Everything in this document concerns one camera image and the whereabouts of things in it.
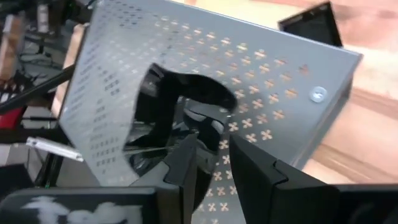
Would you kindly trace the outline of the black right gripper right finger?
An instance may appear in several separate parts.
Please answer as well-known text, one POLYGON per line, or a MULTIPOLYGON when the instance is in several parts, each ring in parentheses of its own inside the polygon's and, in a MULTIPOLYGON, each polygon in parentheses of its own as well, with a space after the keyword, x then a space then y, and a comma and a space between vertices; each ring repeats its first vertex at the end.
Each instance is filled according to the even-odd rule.
POLYGON ((332 223, 339 191, 268 154, 229 137, 234 184, 247 224, 332 223))

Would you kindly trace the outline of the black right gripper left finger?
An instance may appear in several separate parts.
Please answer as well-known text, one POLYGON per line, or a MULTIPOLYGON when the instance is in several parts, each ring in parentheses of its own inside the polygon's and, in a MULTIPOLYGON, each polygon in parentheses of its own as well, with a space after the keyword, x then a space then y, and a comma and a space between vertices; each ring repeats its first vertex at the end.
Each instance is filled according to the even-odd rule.
POLYGON ((197 179, 197 135, 188 135, 164 160, 131 186, 152 188, 141 209, 143 224, 189 224, 197 179))

